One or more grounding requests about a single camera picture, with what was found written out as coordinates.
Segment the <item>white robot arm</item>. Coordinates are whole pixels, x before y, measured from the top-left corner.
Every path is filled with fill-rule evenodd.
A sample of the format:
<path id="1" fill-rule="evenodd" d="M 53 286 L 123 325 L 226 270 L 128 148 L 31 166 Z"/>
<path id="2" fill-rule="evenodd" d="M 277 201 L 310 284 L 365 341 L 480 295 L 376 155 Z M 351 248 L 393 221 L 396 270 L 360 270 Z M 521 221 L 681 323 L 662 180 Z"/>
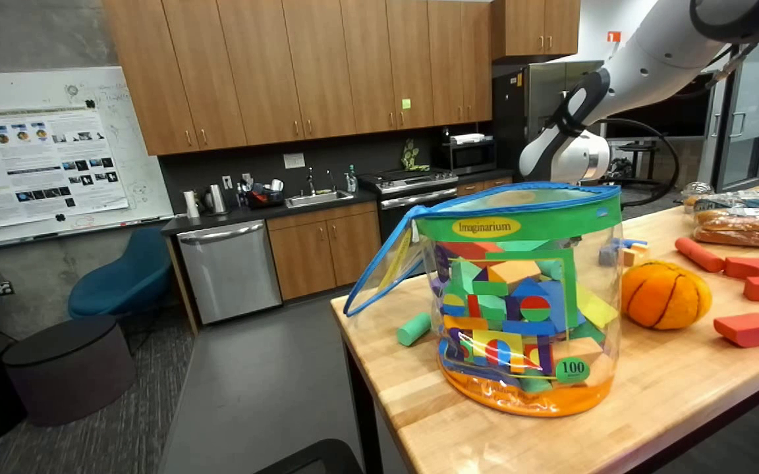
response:
<path id="1" fill-rule="evenodd" d="M 623 45 L 559 103 L 525 145 L 525 178 L 579 180 L 569 145 L 595 120 L 662 103 L 692 80 L 724 45 L 759 42 L 759 0 L 655 0 Z"/>

